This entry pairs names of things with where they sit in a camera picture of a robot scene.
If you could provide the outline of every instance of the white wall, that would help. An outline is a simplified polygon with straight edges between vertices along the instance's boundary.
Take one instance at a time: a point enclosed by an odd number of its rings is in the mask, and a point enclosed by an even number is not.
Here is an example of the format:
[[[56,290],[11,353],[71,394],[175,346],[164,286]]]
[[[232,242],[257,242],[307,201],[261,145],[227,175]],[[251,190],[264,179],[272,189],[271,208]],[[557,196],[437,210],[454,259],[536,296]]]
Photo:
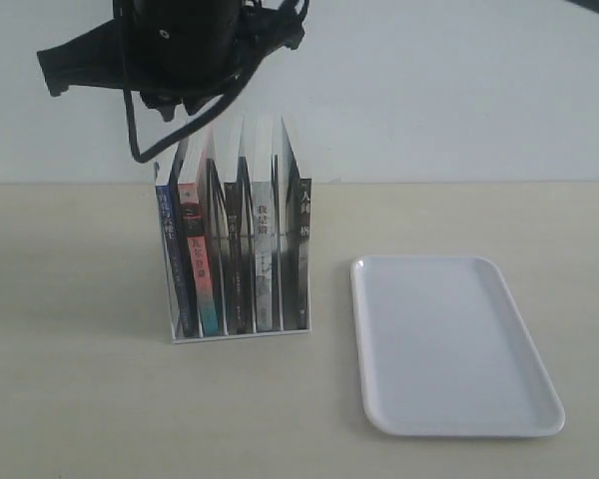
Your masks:
[[[110,0],[0,0],[0,183],[150,177],[121,94],[52,99],[37,64],[110,18]],[[312,0],[305,26],[219,123],[292,114],[317,181],[599,179],[598,15],[562,0]],[[140,113],[151,142],[171,128]]]

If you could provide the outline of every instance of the book spine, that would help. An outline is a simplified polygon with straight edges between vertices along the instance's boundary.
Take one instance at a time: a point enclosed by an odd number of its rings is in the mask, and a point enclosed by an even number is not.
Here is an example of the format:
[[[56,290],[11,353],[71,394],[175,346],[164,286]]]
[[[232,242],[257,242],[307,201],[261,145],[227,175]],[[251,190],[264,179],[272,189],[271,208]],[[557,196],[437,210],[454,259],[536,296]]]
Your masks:
[[[298,329],[307,329],[309,320],[308,240],[310,237],[311,180],[298,180]]]
[[[191,265],[198,296],[198,308],[203,333],[214,336],[220,332],[213,291],[211,262],[205,237],[202,208],[195,184],[179,185],[182,220],[191,256]]]
[[[181,253],[180,240],[178,238],[177,215],[174,200],[171,197],[169,187],[156,187],[162,232],[167,246],[167,255],[171,266],[174,290],[180,310],[180,323],[184,337],[195,337],[198,335],[198,320],[195,309],[191,306],[189,286],[186,279],[186,268],[184,263],[188,260]]]
[[[229,251],[231,275],[231,316],[230,322],[234,324],[238,334],[247,332],[247,319],[245,311],[245,289],[243,281],[242,260],[242,192],[238,183],[225,184],[225,198],[227,209],[227,226],[229,230]]]
[[[257,331],[274,328],[273,241],[271,184],[256,182],[251,186],[254,213],[255,295]]]

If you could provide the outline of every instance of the black cable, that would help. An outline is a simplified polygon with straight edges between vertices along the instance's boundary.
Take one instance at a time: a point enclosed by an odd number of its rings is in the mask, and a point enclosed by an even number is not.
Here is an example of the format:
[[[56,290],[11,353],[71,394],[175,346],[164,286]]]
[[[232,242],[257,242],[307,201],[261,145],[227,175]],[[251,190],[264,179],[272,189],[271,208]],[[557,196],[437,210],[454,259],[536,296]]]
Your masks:
[[[263,41],[259,45],[256,50],[255,55],[251,59],[250,63],[247,63],[245,67],[243,67],[241,74],[239,74],[231,83],[227,92],[225,92],[220,100],[216,102],[211,108],[209,108],[206,112],[200,114],[196,119],[189,122],[184,127],[176,130],[171,133],[167,137],[163,138],[155,145],[147,149],[144,153],[140,152],[140,147],[138,145],[138,129],[135,118],[135,107],[133,104],[133,97],[131,93],[131,89],[129,87],[129,75],[127,72],[126,66],[126,31],[125,25],[123,24],[126,19],[124,18],[122,7],[119,4],[121,0],[113,1],[113,17],[118,25],[118,34],[120,41],[120,56],[122,61],[122,69],[124,72],[124,84],[122,88],[122,93],[124,97],[124,104],[126,109],[127,116],[127,131],[129,136],[129,146],[131,149],[131,154],[134,160],[140,164],[144,164],[152,160],[154,157],[162,153],[164,150],[168,149],[175,143],[183,140],[184,138],[192,135],[194,132],[202,128],[204,125],[210,123],[215,118],[217,118],[221,113],[223,113],[232,103],[233,101],[240,95],[243,89],[246,87],[248,82],[251,80],[257,69],[260,67],[260,64],[267,56],[269,47],[273,40],[277,37],[279,33],[279,29],[285,24],[284,17],[288,15],[288,11],[293,9],[293,15],[297,15],[296,5],[299,0],[284,0],[274,18],[271,22],[272,27],[270,31],[267,33],[268,41]],[[303,5],[301,11],[299,12],[299,18],[302,20],[306,16],[308,8],[308,0],[303,0]]]

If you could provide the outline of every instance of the rectangular tray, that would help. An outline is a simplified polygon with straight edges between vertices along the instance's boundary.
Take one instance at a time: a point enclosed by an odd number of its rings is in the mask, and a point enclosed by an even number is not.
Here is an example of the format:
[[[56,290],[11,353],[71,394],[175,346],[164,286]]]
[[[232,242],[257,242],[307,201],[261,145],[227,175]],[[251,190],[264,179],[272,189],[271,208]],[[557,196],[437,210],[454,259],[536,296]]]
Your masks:
[[[402,436],[558,433],[561,402],[499,269],[369,255],[351,267],[366,415]]]

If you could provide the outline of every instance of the beige table surface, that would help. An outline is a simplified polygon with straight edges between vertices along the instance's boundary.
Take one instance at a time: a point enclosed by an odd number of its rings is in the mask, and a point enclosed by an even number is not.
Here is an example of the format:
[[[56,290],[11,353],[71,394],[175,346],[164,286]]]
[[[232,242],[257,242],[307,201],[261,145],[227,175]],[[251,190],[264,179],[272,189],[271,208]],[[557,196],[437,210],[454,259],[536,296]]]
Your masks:
[[[312,334],[171,345],[151,187],[0,187],[0,479],[599,478],[599,184],[318,186]],[[541,440],[395,439],[348,267],[502,269],[566,410]]]

